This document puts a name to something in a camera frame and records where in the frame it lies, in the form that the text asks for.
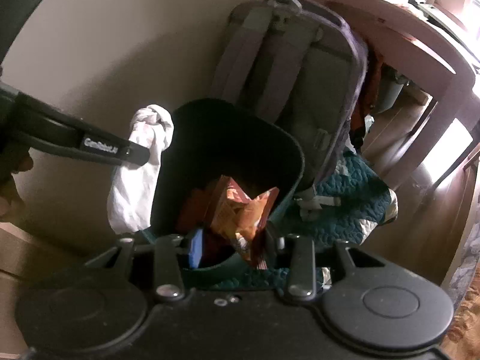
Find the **person left hand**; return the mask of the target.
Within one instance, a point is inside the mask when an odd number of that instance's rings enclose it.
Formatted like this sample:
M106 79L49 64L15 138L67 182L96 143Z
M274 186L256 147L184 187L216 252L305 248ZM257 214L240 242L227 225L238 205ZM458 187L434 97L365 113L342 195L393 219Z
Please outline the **person left hand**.
M28 172L32 168L29 149L1 160L1 222L11 222L24 209L24 201L19 195L13 174Z

